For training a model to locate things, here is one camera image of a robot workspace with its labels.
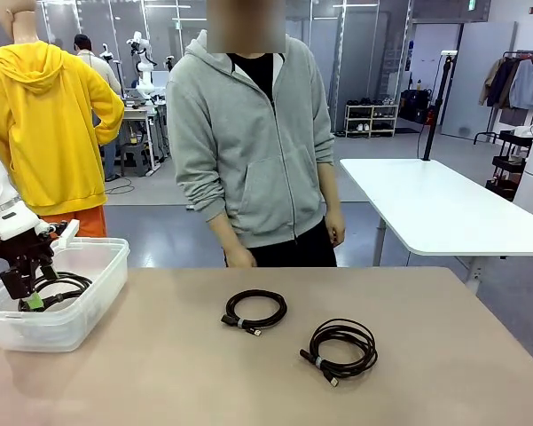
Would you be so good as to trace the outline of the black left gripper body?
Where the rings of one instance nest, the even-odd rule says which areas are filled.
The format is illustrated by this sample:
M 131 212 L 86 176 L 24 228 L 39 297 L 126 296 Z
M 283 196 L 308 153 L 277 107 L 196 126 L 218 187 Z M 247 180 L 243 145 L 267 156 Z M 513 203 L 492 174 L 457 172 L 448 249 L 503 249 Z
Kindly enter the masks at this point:
M 28 276 L 37 267 L 52 266 L 53 241 L 49 232 L 36 234 L 30 229 L 8 240 L 0 240 L 0 258 L 8 264 L 8 272 L 17 271 Z

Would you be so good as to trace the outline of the person's left hand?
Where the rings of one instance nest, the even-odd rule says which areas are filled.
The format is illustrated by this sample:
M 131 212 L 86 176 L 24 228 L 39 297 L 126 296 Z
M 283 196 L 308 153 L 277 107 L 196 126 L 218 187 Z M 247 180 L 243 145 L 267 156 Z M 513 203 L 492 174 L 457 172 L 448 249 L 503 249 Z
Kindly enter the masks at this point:
M 340 246 L 345 240 L 346 226 L 342 213 L 339 210 L 328 211 L 325 215 L 325 226 L 329 233 L 330 241 L 334 248 Z

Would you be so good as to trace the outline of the person's right hand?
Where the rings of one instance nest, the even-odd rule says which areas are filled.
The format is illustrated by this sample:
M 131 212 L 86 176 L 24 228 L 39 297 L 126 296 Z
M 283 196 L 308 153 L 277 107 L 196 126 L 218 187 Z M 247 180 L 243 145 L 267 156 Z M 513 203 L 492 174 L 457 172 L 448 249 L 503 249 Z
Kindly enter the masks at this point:
M 223 248 L 225 263 L 230 268 L 253 268 L 257 262 L 252 253 L 239 242 Z

